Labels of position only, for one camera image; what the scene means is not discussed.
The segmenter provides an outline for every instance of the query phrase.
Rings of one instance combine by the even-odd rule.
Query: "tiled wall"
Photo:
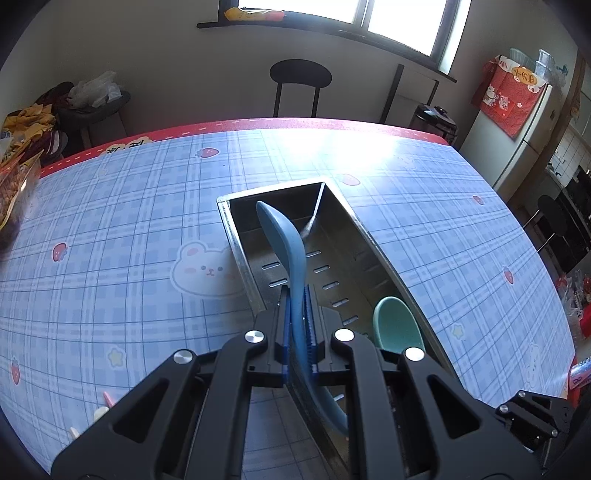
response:
[[[579,165],[585,171],[591,168],[591,152],[569,127],[556,152],[552,155],[550,163],[554,166],[554,171],[560,179],[560,183],[563,187],[566,187]]]

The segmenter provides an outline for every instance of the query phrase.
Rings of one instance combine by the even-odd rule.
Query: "window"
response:
[[[224,9],[235,6],[283,10],[285,19],[277,26],[319,30],[364,41],[433,69],[441,62],[458,3],[459,0],[220,0],[220,13],[222,4],[226,4]]]

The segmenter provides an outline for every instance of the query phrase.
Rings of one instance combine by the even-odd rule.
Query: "window sill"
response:
[[[381,50],[389,51],[402,58],[413,61],[426,69],[431,70],[433,73],[453,82],[457,83],[457,80],[450,77],[448,74],[441,72],[433,59],[426,55],[413,50],[406,45],[403,45],[390,38],[383,37],[375,33],[362,31],[355,31],[355,27],[345,22],[339,22],[336,20],[329,20],[323,17],[315,17],[314,15],[295,14],[290,12],[289,16],[280,22],[271,21],[229,21],[226,18],[222,18],[216,22],[203,22],[198,23],[197,28],[217,28],[217,27],[232,27],[235,25],[264,25],[266,27],[281,27],[281,28],[292,28],[295,30],[307,30],[315,31],[319,33],[325,33],[328,35],[335,35],[337,37],[348,38],[349,40],[358,41],[371,45],[372,47],[380,48]]]

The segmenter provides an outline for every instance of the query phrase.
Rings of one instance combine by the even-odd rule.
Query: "window frame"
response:
[[[446,6],[443,10],[441,23],[430,56],[396,40],[369,31],[369,21],[374,9],[375,0],[359,0],[352,23],[291,11],[286,11],[285,17],[280,22],[227,20],[224,16],[224,12],[229,8],[238,7],[238,1],[239,0],[219,0],[217,21],[198,23],[197,27],[212,28],[229,27],[232,25],[266,25],[268,27],[292,28],[295,30],[316,31],[328,35],[336,35],[338,37],[348,38],[353,41],[372,45],[399,55],[456,83],[454,78],[439,70],[439,65],[447,47],[447,42],[452,31],[457,6],[460,0],[446,0]]]

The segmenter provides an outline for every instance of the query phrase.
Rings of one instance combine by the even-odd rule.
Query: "orange label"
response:
[[[513,77],[518,78],[521,83],[525,83],[526,85],[535,85],[538,83],[538,79],[535,75],[525,67],[515,67],[511,70],[511,73],[513,74]]]

